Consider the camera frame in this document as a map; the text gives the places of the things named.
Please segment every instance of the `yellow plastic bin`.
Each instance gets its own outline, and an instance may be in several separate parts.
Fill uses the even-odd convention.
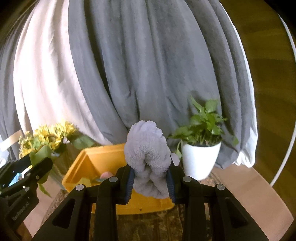
[[[62,184],[70,192],[82,178],[92,181],[104,172],[111,172],[115,175],[118,168],[125,165],[124,144],[87,148],[80,152],[66,173]],[[170,198],[145,197],[133,190],[129,203],[116,205],[116,211],[119,215],[141,214],[168,210],[173,206]]]

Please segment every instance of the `white pot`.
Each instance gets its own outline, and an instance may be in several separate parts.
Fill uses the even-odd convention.
[[[211,172],[219,154],[221,142],[215,146],[199,147],[182,145],[182,159],[185,175],[196,180],[205,179]]]

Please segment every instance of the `patterned tablecloth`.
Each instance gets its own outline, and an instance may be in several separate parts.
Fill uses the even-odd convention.
[[[215,186],[220,183],[219,179],[210,174],[208,178],[200,181],[202,184]],[[68,195],[61,190],[47,210],[42,224]],[[179,241],[182,240],[185,205],[175,205],[172,209],[156,213],[137,215],[118,215],[117,228],[119,241]],[[210,236],[210,215],[205,204],[208,241]],[[89,240],[93,240],[94,215],[91,216]]]

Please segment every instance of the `folded cloth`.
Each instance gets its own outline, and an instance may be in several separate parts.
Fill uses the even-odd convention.
[[[167,198],[166,171],[171,164],[179,165],[179,158],[171,153],[161,129],[153,121],[133,124],[124,147],[127,164],[135,172],[133,188],[137,193],[154,198]]]

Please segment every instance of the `metal screw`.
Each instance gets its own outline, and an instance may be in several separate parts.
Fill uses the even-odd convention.
[[[183,177],[183,181],[185,181],[185,182],[187,182],[187,183],[189,183],[189,182],[191,182],[191,177],[189,177],[189,176],[185,176],[185,177]]]
[[[79,184],[76,186],[77,191],[81,191],[81,190],[83,190],[83,188],[84,188],[84,186],[82,184]]]
[[[109,178],[109,182],[111,182],[111,183],[115,183],[115,182],[117,182],[118,181],[118,178],[117,177],[110,177]]]
[[[218,184],[217,188],[222,191],[225,189],[225,186],[223,184]]]

